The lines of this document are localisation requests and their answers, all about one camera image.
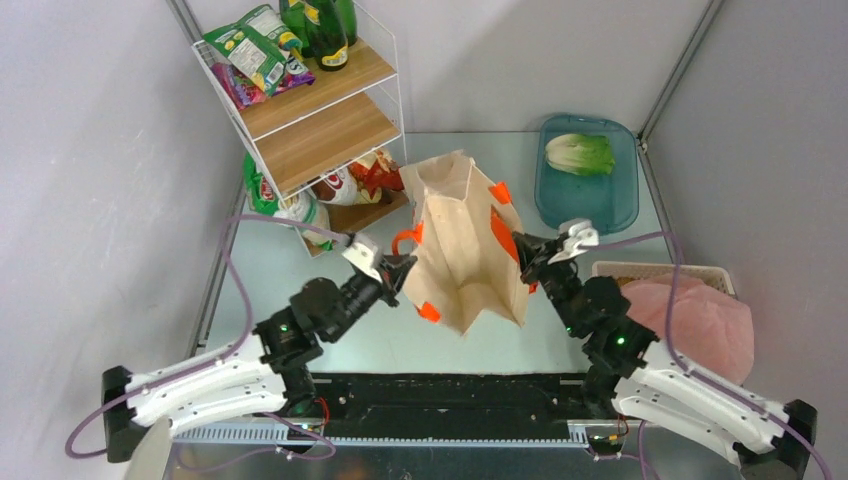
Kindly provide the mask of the beige floral tote bag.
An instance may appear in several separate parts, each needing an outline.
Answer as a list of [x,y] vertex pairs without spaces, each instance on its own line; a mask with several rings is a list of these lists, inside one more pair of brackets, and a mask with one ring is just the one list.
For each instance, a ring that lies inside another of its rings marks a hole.
[[412,226],[392,242],[411,242],[415,266],[403,292],[418,315],[465,334],[484,312],[523,326],[533,287],[521,279],[513,233],[524,230],[508,186],[494,182],[464,151],[400,168],[413,204]]

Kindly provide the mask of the pink plastic bag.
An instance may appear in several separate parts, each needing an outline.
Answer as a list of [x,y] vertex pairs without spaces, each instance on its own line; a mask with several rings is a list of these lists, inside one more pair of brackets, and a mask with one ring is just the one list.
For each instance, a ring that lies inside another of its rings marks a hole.
[[[628,316],[666,337],[665,315],[672,276],[618,280],[631,307]],[[741,385],[754,364],[754,328],[750,308],[707,285],[682,275],[675,293],[672,336],[674,348],[699,365]]]

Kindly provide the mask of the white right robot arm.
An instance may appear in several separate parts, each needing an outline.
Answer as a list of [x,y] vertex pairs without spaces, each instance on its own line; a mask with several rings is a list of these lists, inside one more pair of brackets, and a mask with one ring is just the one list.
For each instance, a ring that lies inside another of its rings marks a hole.
[[522,281],[546,294],[591,367],[585,402],[653,423],[723,457],[745,479],[801,479],[814,458],[817,411],[752,393],[678,353],[631,319],[616,280],[580,280],[576,257],[599,247],[588,221],[545,239],[513,232],[507,251]]

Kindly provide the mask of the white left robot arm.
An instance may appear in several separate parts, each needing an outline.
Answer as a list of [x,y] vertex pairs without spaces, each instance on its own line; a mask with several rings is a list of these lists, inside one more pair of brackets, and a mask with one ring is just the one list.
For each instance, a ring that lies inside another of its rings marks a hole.
[[416,264],[412,254],[381,255],[353,268],[342,285],[314,278],[284,309],[257,323],[240,346],[226,345],[167,368],[134,374],[116,366],[102,375],[106,456],[128,461],[150,427],[169,420],[178,435],[242,415],[308,418],[318,394],[307,368],[325,343],[337,342],[382,301],[398,305]]

